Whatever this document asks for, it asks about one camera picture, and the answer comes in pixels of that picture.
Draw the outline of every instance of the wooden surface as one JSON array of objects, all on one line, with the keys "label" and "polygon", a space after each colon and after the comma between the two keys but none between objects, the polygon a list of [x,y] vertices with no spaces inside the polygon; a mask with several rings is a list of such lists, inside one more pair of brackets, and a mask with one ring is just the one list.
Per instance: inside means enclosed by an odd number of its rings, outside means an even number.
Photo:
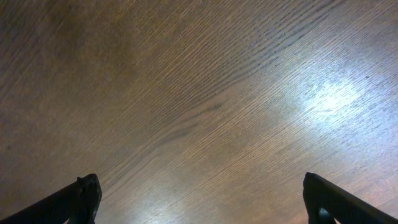
[{"label": "wooden surface", "polygon": [[95,172],[96,223],[398,217],[398,1],[0,3],[0,218]]}]

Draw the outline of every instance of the dark wood stain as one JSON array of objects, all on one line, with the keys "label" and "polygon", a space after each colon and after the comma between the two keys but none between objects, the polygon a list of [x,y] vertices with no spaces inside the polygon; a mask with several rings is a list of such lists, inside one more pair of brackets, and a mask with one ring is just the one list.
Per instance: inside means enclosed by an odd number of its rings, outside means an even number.
[{"label": "dark wood stain", "polygon": [[96,223],[398,217],[398,2],[1,1],[0,218],[95,172]]}]

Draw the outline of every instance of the wood grain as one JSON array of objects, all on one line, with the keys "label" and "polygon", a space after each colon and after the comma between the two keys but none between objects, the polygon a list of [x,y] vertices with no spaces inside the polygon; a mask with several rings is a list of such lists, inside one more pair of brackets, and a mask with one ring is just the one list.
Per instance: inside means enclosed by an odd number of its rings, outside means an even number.
[{"label": "wood grain", "polygon": [[398,2],[0,3],[0,218],[98,174],[97,223],[398,217]]}]

